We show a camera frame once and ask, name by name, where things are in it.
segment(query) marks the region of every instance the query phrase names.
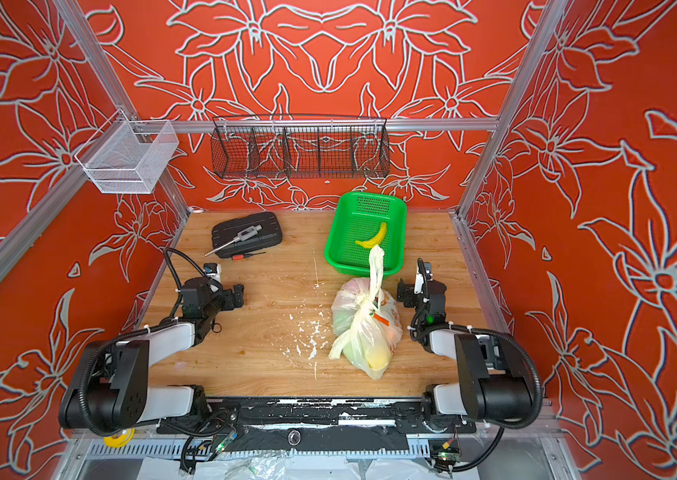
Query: green basket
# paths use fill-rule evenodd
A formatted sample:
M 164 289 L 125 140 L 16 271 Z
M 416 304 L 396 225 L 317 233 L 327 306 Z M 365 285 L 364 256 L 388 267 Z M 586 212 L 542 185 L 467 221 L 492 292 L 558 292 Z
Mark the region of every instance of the green basket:
M 405 223 L 407 206 L 397 197 L 350 192 L 338 201 L 325 260 L 339 274 L 370 276 L 367 257 L 371 251 L 356 245 L 355 240 L 367 240 L 378 233 L 381 222 L 387 223 L 383 248 L 383 275 L 396 274 L 402 269 L 405 255 Z

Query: white mesh basket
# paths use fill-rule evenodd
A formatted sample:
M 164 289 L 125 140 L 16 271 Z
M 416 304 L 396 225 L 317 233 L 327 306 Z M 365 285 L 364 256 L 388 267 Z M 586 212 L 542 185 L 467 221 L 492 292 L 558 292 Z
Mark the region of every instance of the white mesh basket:
M 104 194 L 150 194 L 179 139 L 170 121 L 150 143 L 139 141 L 127 121 L 115 122 L 113 133 L 86 161 L 85 173 Z

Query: wooden table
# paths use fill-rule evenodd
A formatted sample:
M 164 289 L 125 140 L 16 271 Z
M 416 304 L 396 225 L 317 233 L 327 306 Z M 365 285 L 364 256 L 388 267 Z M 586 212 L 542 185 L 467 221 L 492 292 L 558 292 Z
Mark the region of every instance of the wooden table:
M 427 353 L 410 340 L 406 327 L 413 310 L 401 304 L 402 341 L 380 380 L 355 369 L 343 356 L 329 360 L 336 338 L 331 304 L 352 278 L 337 273 L 324 258 L 333 212 L 277 212 L 284 240 L 264 255 L 236 262 L 203 256 L 211 249 L 214 225 L 247 214 L 190 217 L 178 249 L 200 266 L 207 261 L 221 264 L 225 288 L 245 285 L 245 306 L 218 314 L 221 333 L 210 333 L 200 345 L 154 365 L 152 385 L 198 384 L 209 396 L 394 397 L 420 396 L 431 383 L 457 382 L 455 361 Z M 384 279 L 383 288 L 395 295 L 401 277 L 412 283 L 418 257 L 430 262 L 434 278 L 447 285 L 448 319 L 487 327 L 449 214 L 408 213 L 405 264 L 399 274 Z M 173 258 L 182 281 L 197 276 L 184 260 Z M 166 270 L 146 323 L 154 325 L 170 312 L 175 289 Z

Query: tied plastic bag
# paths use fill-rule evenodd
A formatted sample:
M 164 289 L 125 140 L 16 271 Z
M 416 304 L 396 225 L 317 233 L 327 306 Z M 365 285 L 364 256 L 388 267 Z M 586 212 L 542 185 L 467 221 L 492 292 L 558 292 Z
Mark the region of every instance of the tied plastic bag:
M 328 358 L 337 360 L 343 352 L 352 365 L 378 380 L 402 338 L 402 328 L 394 298 L 381 288 L 383 249 L 374 246 L 368 259 L 371 277 L 344 283 L 333 301 L 333 333 L 338 338 Z

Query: black wire basket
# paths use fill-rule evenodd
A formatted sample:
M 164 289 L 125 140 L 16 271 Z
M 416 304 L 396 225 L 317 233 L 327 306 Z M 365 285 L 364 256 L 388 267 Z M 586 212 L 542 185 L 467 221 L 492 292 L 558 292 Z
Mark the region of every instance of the black wire basket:
M 389 134 L 383 118 L 288 115 L 271 124 L 248 121 L 253 124 L 248 126 L 233 121 L 240 119 L 213 118 L 213 173 L 220 178 L 389 175 Z

